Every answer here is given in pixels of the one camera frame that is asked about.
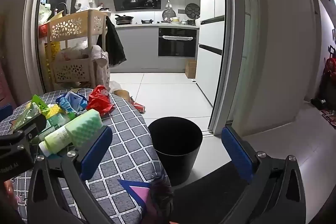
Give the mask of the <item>blue plastic wrapper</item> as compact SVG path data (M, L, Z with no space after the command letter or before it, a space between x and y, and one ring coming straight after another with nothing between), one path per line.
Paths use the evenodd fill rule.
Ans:
M88 101L81 94L73 91L63 93L56 98L56 104L67 114L78 113L84 111L87 107Z

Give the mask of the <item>red plastic bag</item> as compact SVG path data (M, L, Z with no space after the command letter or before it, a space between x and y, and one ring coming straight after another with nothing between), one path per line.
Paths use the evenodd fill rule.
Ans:
M91 109L96 110L101 117L114 109L114 104L110 101L110 93L103 85L96 86L90 93L86 110Z

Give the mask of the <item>light green white bottle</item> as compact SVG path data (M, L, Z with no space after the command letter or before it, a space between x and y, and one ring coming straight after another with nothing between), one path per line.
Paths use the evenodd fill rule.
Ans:
M71 137L65 126L47 135L44 141L39 143L39 148L45 157L57 154L59 151L72 143Z

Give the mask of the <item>green plastic bag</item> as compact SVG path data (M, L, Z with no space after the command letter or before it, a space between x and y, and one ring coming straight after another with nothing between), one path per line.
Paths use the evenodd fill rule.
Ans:
M46 116L49 112L50 108L35 94L33 95L32 100L26 105L23 112L15 120L11 121L10 131L14 132L37 115L43 114Z

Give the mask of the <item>grey checked tablecloth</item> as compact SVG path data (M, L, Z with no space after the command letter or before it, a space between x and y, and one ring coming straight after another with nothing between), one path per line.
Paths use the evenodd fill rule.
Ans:
M167 223L173 209L168 176L147 125L133 105L111 95L102 118L113 139L87 188L113 223Z

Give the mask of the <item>black trash bin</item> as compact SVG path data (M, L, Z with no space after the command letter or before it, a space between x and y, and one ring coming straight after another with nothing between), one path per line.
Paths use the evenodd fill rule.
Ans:
M172 186L187 181L202 144L201 129L181 117L163 117L148 126L153 147Z

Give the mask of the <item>pink patterned bag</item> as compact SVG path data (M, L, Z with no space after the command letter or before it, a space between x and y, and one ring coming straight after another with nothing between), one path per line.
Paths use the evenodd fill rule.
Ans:
M104 51L98 45L93 45L91 50L91 61L94 65L96 85L103 85L107 91L110 91L108 52Z

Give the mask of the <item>red drink can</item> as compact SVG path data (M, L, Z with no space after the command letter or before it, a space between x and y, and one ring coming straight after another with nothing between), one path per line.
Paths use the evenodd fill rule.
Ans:
M136 110L138 110L141 114L143 114L145 112L145 106L135 102L135 100L133 99L133 97L130 98L130 103L131 105L133 105L135 107Z

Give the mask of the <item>black hanging cloth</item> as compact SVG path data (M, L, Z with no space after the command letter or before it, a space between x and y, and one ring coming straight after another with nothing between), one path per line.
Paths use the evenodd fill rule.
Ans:
M108 52L109 65L116 67L126 61L123 45L114 24L106 17L107 33L105 36L105 49Z

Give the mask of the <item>cardboard box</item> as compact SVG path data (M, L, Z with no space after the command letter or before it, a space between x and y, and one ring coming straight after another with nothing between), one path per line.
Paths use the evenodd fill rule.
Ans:
M197 61L189 59L186 61L185 75L188 79L195 79L197 70Z

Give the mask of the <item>white refrigerator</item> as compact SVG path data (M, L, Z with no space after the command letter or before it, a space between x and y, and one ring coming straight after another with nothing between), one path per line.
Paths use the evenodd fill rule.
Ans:
M224 47L224 16L201 21L195 80L211 105L215 102Z

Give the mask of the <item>black wok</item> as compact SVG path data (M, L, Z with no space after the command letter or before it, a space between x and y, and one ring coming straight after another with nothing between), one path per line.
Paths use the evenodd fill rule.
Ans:
M133 17L132 16L126 16L126 15L115 15L115 20L117 25L127 25L132 24Z

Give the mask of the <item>built-in black oven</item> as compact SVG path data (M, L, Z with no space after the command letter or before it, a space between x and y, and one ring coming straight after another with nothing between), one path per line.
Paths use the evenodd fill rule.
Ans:
M189 28L159 28L159 57L195 57L197 30Z

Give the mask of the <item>sliding door frame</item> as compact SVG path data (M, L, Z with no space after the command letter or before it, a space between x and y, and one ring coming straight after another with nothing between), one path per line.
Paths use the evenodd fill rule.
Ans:
M223 53L209 132L236 121L251 85L257 47L259 0L225 0Z

